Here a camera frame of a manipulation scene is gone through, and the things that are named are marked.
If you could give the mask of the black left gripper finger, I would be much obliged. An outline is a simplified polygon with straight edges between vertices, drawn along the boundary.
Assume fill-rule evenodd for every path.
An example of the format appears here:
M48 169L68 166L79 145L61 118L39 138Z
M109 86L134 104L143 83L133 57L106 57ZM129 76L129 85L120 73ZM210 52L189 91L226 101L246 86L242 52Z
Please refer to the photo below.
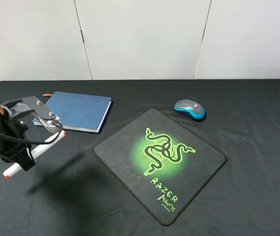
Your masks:
M24 171L28 171L35 166L35 161L31 154L31 145L18 145L15 149L14 160Z

